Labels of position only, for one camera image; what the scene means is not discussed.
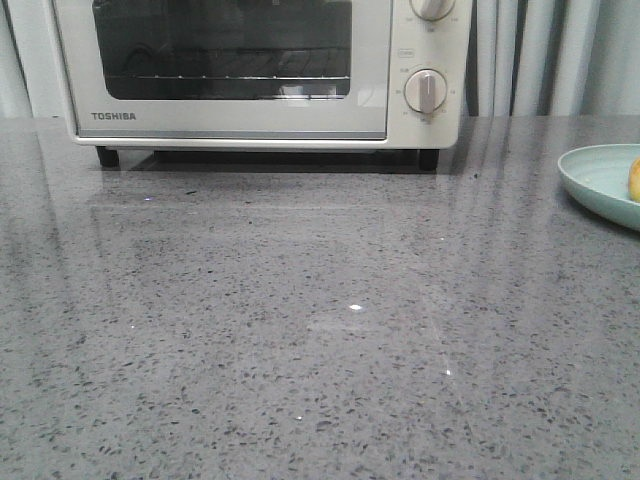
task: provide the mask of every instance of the oven door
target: oven door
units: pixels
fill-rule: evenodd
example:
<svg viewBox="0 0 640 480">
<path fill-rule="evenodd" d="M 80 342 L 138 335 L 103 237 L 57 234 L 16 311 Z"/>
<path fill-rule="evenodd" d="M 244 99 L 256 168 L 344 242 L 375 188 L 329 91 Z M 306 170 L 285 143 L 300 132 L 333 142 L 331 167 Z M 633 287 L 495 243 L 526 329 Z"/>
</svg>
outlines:
<svg viewBox="0 0 640 480">
<path fill-rule="evenodd" d="M 391 0 L 54 6 L 80 137 L 386 137 Z"/>
</svg>

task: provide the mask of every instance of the light blue plate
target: light blue plate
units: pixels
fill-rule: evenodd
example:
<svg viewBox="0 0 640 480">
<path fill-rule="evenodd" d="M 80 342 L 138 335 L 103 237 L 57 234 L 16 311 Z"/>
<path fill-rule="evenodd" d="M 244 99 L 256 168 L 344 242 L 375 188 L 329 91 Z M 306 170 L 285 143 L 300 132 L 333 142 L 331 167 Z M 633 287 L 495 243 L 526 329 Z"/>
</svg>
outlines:
<svg viewBox="0 0 640 480">
<path fill-rule="evenodd" d="M 640 203 L 629 198 L 629 169 L 640 144 L 596 145 L 565 153 L 558 160 L 562 183 L 589 210 L 640 231 Z"/>
</svg>

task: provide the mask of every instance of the black rubber foot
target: black rubber foot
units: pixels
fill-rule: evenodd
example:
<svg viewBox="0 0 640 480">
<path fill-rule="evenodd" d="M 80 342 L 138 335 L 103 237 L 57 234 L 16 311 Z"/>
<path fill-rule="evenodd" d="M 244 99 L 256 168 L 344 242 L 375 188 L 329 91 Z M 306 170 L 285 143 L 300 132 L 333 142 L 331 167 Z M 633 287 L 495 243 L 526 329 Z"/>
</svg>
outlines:
<svg viewBox="0 0 640 480">
<path fill-rule="evenodd" d="M 100 165 L 106 168 L 113 168 L 120 165 L 120 157 L 116 150 L 107 150 L 106 147 L 96 147 Z"/>
<path fill-rule="evenodd" d="M 418 168 L 424 172 L 433 172 L 438 168 L 440 150 L 418 150 Z"/>
</svg>

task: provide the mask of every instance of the white curtain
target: white curtain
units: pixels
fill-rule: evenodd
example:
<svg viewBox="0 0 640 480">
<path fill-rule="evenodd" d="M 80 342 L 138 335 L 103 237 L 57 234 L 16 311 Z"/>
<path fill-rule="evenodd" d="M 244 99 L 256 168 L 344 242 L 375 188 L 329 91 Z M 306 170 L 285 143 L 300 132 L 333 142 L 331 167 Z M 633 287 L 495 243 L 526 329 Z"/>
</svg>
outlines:
<svg viewBox="0 0 640 480">
<path fill-rule="evenodd" d="M 471 115 L 640 114 L 638 0 L 476 0 Z"/>
<path fill-rule="evenodd" d="M 0 0 L 0 118 L 64 114 L 44 1 Z M 475 0 L 469 114 L 640 114 L 638 18 L 639 0 Z"/>
</svg>

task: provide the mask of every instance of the oven knob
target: oven knob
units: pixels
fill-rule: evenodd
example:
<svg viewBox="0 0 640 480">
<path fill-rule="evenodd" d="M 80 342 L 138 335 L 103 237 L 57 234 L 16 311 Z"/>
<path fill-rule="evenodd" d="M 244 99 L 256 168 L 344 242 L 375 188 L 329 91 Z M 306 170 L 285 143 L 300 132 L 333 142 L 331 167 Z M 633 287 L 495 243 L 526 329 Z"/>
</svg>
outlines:
<svg viewBox="0 0 640 480">
<path fill-rule="evenodd" d="M 404 86 L 404 97 L 416 112 L 429 115 L 444 103 L 447 82 L 435 70 L 420 70 L 414 73 Z"/>
<path fill-rule="evenodd" d="M 411 0 L 416 15 L 432 22 L 449 15 L 454 3 L 455 0 Z"/>
</svg>

